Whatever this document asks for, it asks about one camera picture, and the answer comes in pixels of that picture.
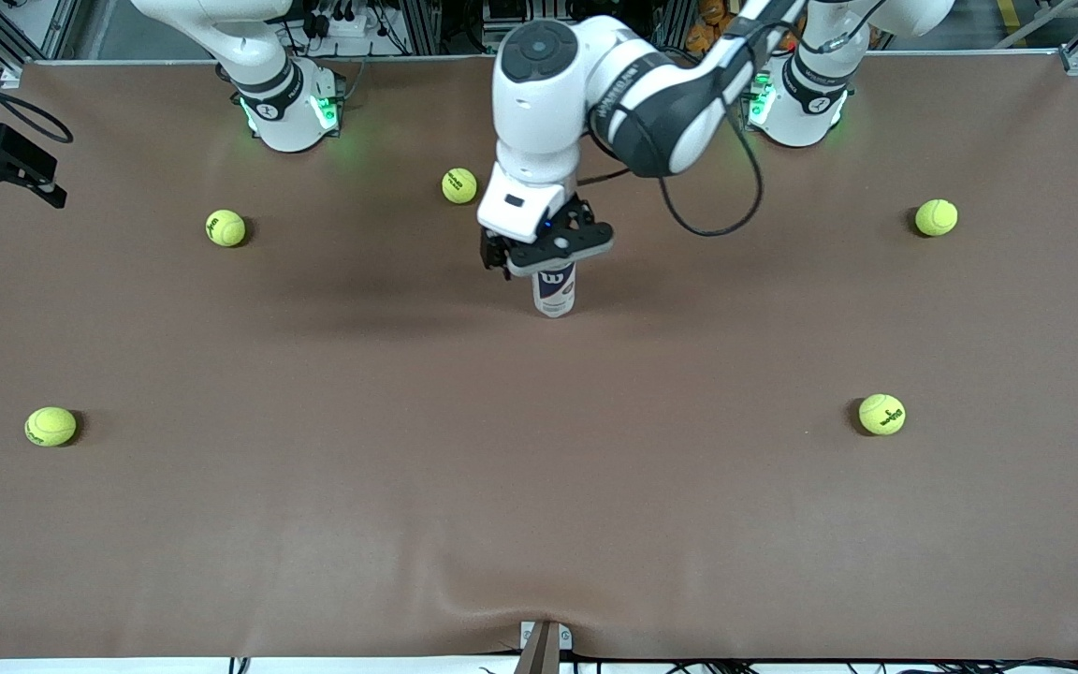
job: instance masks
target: brown table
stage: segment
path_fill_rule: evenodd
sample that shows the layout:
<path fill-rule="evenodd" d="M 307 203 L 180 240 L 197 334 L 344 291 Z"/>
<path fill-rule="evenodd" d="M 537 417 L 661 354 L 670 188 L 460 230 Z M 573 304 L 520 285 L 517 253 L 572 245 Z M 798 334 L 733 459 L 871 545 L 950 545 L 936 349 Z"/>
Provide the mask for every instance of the brown table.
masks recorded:
<path fill-rule="evenodd" d="M 586 188 L 618 243 L 548 320 L 438 188 L 487 177 L 488 68 L 376 64 L 303 154 L 208 67 L 27 68 L 78 139 L 67 209 L 0 187 L 0 657 L 493 651 L 536 617 L 599 657 L 1078 657 L 1078 78 L 869 59 L 821 146 L 757 141 L 724 238 Z M 711 226 L 752 192 L 727 133 L 672 189 Z M 957 230 L 912 234 L 940 195 Z M 901 435 L 853 429 L 874 391 Z M 45 404 L 73 448 L 27 443 Z"/>

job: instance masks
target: tennis ball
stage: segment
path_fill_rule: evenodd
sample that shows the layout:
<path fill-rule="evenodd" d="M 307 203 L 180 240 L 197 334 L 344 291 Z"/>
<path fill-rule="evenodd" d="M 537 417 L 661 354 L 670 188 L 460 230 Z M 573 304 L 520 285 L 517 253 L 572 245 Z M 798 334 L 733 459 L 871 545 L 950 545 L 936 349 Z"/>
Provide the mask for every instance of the tennis ball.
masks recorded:
<path fill-rule="evenodd" d="M 959 222 L 959 210 L 946 200 L 931 200 L 921 205 L 914 223 L 917 231 L 927 236 L 941 236 L 954 230 L 954 223 Z"/>
<path fill-rule="evenodd" d="M 468 169 L 452 169 L 443 175 L 443 195 L 453 204 L 467 204 L 476 195 L 476 176 Z"/>
<path fill-rule="evenodd" d="M 231 248 L 244 242 L 248 228 L 244 225 L 244 218 L 235 210 L 215 210 L 210 217 L 206 218 L 206 235 L 210 242 Z"/>
<path fill-rule="evenodd" d="M 859 423 L 873 435 L 893 436 L 906 425 L 906 408 L 888 394 L 874 394 L 859 405 Z"/>
<path fill-rule="evenodd" d="M 68 443 L 73 438 L 74 430 L 78 430 L 77 419 L 69 414 L 69 410 L 63 408 L 40 408 L 23 425 L 27 439 L 41 448 Z"/>

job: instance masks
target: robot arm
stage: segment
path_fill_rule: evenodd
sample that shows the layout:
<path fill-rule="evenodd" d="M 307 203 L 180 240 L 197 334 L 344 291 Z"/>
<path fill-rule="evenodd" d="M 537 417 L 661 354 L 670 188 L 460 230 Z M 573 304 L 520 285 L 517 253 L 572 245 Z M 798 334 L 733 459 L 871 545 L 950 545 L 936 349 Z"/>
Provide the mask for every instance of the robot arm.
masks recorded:
<path fill-rule="evenodd" d="M 132 0 L 148 17 L 188 35 L 219 60 L 239 90 L 252 132 L 266 146 L 296 152 L 338 127 L 335 74 L 287 55 L 266 25 L 293 0 Z"/>
<path fill-rule="evenodd" d="M 527 276 L 607 251 L 610 225 L 575 196 L 585 124 L 642 178 L 688 169 L 804 5 L 746 3 L 692 68 L 612 17 L 510 33 L 493 68 L 497 162 L 476 210 L 485 264 Z"/>

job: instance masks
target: can label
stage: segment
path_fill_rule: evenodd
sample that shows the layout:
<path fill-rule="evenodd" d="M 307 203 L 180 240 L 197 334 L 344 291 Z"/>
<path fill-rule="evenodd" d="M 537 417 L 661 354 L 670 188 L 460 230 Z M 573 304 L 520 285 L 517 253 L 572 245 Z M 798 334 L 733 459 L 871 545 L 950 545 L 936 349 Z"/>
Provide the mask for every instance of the can label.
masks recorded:
<path fill-rule="evenodd" d="M 539 313 L 549 318 L 566 315 L 577 301 L 577 263 L 552 272 L 536 273 L 530 277 L 530 287 Z"/>

